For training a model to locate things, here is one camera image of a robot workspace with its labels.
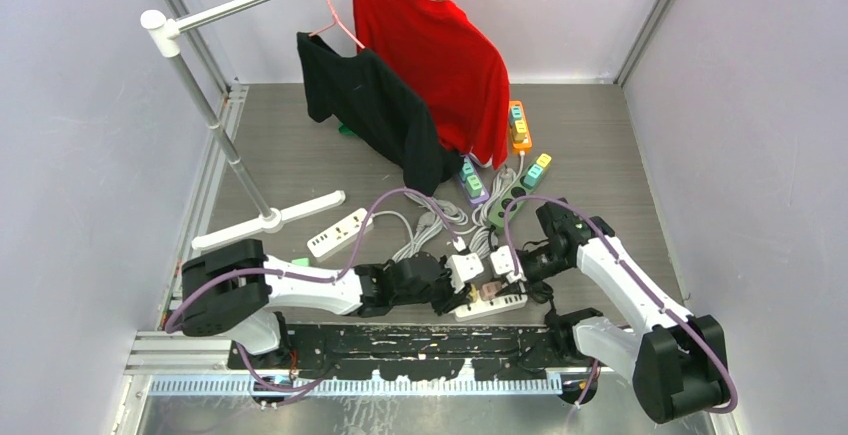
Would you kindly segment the pink plug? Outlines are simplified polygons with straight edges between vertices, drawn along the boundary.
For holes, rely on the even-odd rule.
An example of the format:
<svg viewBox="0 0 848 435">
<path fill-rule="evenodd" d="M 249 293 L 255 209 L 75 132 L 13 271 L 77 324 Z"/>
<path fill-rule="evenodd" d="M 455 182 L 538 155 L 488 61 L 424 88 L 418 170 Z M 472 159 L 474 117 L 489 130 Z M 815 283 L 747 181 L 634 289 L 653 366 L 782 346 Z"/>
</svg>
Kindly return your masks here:
<svg viewBox="0 0 848 435">
<path fill-rule="evenodd" d="M 494 299 L 498 292 L 503 288 L 503 283 L 499 281 L 491 281 L 484 283 L 479 289 L 479 299 L 482 301 L 490 301 Z"/>
</svg>

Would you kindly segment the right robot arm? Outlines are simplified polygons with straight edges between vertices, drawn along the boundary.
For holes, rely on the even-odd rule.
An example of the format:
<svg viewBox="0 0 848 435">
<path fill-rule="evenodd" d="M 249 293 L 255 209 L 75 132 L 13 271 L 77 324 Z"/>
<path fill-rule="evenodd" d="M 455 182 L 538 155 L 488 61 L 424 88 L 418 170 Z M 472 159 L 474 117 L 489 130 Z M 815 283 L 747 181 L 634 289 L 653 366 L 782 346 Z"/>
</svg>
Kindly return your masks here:
<svg viewBox="0 0 848 435">
<path fill-rule="evenodd" d="M 628 330 L 602 315 L 572 320 L 555 339 L 558 358 L 577 366 L 587 358 L 627 379 L 646 415 L 656 423 L 707 411 L 737 408 L 738 389 L 727 361 L 724 330 L 711 315 L 696 316 L 666 295 L 627 253 L 614 230 L 564 199 L 536 196 L 547 237 L 546 263 L 520 257 L 506 241 L 511 263 L 528 280 L 577 269 L 625 317 Z"/>
</svg>

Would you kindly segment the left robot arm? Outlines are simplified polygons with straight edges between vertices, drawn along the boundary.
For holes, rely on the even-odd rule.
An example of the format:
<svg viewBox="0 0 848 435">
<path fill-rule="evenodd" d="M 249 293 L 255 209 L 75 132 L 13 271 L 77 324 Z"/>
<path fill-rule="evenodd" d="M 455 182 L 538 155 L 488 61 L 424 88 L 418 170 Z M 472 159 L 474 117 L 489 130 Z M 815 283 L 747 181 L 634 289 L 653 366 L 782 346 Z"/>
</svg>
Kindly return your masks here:
<svg viewBox="0 0 848 435">
<path fill-rule="evenodd" d="M 165 330 L 188 337 L 225 335 L 277 368 L 292 352 L 284 308 L 372 318 L 398 306 L 428 305 L 442 315 L 469 302 L 471 283 L 483 271 L 470 251 L 440 259 L 419 252 L 348 270 L 305 267 L 266 254 L 258 239 L 245 239 L 183 264 L 183 299 Z"/>
</svg>

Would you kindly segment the white power strip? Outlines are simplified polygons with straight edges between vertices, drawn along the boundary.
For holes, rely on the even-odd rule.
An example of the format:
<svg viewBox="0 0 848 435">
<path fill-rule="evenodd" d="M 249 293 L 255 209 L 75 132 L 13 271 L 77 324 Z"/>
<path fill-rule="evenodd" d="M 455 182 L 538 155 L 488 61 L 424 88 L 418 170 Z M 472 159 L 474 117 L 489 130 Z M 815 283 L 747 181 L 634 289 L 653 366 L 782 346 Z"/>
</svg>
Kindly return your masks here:
<svg viewBox="0 0 848 435">
<path fill-rule="evenodd" d="M 528 297 L 526 295 L 502 295 L 491 300 L 477 300 L 461 305 L 451 311 L 451 314 L 459 322 L 469 322 L 523 308 L 526 306 L 527 301 Z"/>
<path fill-rule="evenodd" d="M 359 208 L 307 241 L 307 248 L 316 262 L 323 262 L 353 243 L 365 226 L 368 232 L 373 220 L 365 221 L 367 210 Z"/>
</svg>

